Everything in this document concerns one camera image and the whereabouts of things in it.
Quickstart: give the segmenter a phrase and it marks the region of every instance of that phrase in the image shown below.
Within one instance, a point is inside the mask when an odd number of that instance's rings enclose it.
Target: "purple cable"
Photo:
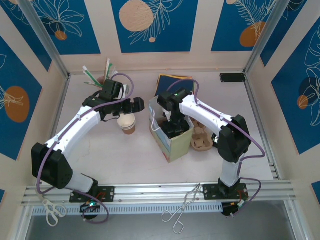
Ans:
[[[178,84],[178,83],[181,83],[181,82],[183,82],[183,81],[193,81],[193,82],[196,84],[196,90],[195,90],[195,93],[194,93],[194,100],[195,100],[195,102],[198,104],[198,98],[197,98],[197,96],[198,96],[198,91],[199,91],[200,85],[199,85],[199,82],[196,81],[196,80],[194,80],[194,79],[180,79],[180,80],[174,82],[173,84],[171,84],[171,86],[167,89],[167,91],[169,91],[174,85],[176,85],[176,84]],[[211,109],[207,108],[206,106],[204,106],[204,105],[202,105],[202,104],[199,104],[198,106],[201,107],[201,108],[203,108],[204,110],[212,113],[212,114],[215,115],[216,117],[221,118],[221,116],[220,116],[218,113],[212,111]],[[248,139],[250,139],[250,140],[259,148],[259,150],[260,150],[261,153],[262,153],[262,155],[245,156],[244,158],[242,158],[242,159],[240,160],[239,167],[238,167],[238,172],[237,172],[237,174],[236,174],[236,176],[239,177],[240,171],[241,171],[241,167],[242,167],[242,162],[243,162],[244,160],[246,160],[246,159],[255,159],[255,158],[264,158],[264,157],[266,156],[266,152],[265,152],[265,150],[259,145],[259,143],[257,143],[257,141],[254,140],[254,139],[253,139],[248,133],[246,133],[243,129],[241,129],[240,127],[238,127],[237,125],[235,125],[233,122],[225,119],[224,117],[222,117],[222,120],[225,121],[227,124],[229,124],[229,125],[233,126],[234,128],[236,128],[239,132],[241,132],[241,133],[242,133],[243,135],[245,135]],[[253,199],[258,195],[258,193],[260,192],[262,183],[261,183],[260,180],[255,179],[255,178],[241,177],[241,179],[243,179],[243,180],[252,180],[252,181],[259,182],[259,188],[258,188],[258,190],[257,190],[256,193],[250,198],[250,200],[248,200],[248,202],[247,202],[247,203],[250,203],[250,202],[252,202],[252,200],[253,200]]]
[[[94,110],[96,110],[96,109],[98,109],[98,108],[101,108],[101,107],[105,107],[105,106],[109,106],[109,105],[121,103],[121,102],[127,100],[128,98],[130,98],[130,96],[132,95],[132,93],[133,93],[133,91],[134,91],[134,89],[135,89],[134,82],[132,81],[132,79],[131,79],[128,75],[126,75],[126,74],[124,74],[124,73],[117,73],[117,74],[113,75],[110,80],[113,80],[116,76],[124,76],[124,77],[126,77],[127,79],[129,79],[129,81],[131,82],[131,91],[130,91],[130,93],[129,93],[125,98],[123,98],[123,99],[120,99],[120,100],[117,100],[117,101],[112,101],[112,102],[103,103],[103,104],[100,104],[100,105],[98,105],[98,106],[95,106],[95,107],[91,108],[90,110],[84,112],[84,113],[80,116],[80,119],[79,119],[79,118],[75,119],[75,120],[61,133],[61,135],[58,137],[58,141],[60,141],[60,140],[64,137],[64,135],[66,135],[66,133],[67,133],[78,121],[81,121],[81,119],[82,119],[84,116],[86,116],[87,114],[91,113],[92,111],[94,111]],[[54,187],[51,187],[51,188],[49,188],[49,189],[47,189],[47,190],[45,190],[45,191],[41,191],[41,189],[40,189],[40,181],[41,181],[41,175],[42,175],[42,172],[43,172],[43,170],[44,170],[44,166],[45,166],[45,164],[46,164],[46,161],[47,161],[50,153],[51,153],[52,150],[56,147],[57,144],[58,144],[58,143],[57,143],[56,141],[53,143],[53,145],[50,147],[50,149],[48,150],[48,152],[47,152],[46,155],[44,156],[44,158],[43,158],[43,160],[42,160],[42,163],[41,163],[41,165],[40,165],[40,168],[39,168],[38,176],[37,176],[37,179],[36,179],[36,190],[37,190],[37,192],[38,192],[39,194],[41,194],[41,195],[46,194],[46,193],[48,193],[49,191],[51,191],[52,189],[54,189]],[[93,197],[93,196],[91,196],[91,195],[89,195],[89,194],[86,194],[86,193],[84,193],[84,192],[76,191],[76,190],[75,190],[75,192],[76,192],[76,193],[79,193],[79,194],[81,194],[81,195],[84,195],[84,196],[86,196],[86,197],[89,197],[89,198],[91,198],[91,199],[93,199],[93,200],[95,200],[95,201],[97,200],[97,202],[100,203],[100,204],[106,209],[106,211],[107,211],[107,218],[106,218],[104,221],[99,221],[99,222],[92,222],[92,221],[89,222],[89,221],[88,221],[88,223],[102,224],[102,223],[104,223],[104,222],[106,222],[106,221],[108,220],[108,218],[109,218],[109,211],[108,211],[107,207],[106,207],[101,201],[99,201],[99,200],[96,199],[95,197]]]

